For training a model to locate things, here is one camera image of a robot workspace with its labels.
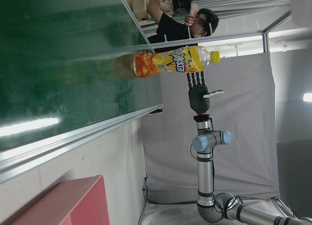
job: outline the yellow bottle cap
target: yellow bottle cap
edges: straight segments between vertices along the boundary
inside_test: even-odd
[[[210,62],[211,63],[219,63],[220,62],[220,52],[219,51],[211,51]]]

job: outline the chalkboard frame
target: chalkboard frame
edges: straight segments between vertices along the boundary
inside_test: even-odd
[[[0,184],[157,109],[162,104],[0,152]]]

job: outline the pink box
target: pink box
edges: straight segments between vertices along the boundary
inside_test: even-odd
[[[56,185],[13,225],[109,225],[103,175]]]

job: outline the orange drink bottle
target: orange drink bottle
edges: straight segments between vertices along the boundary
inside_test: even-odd
[[[189,46],[163,53],[138,53],[134,56],[134,71],[142,78],[167,72],[195,73],[204,71],[209,62],[220,62],[219,51]]]

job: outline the gray backdrop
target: gray backdrop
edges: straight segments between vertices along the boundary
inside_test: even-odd
[[[233,141],[214,149],[215,191],[244,198],[278,198],[274,127],[274,81],[270,54],[223,58],[205,70],[215,130]],[[161,76],[163,113],[142,117],[147,199],[178,203],[197,199],[197,161],[190,155],[196,122],[184,73]]]

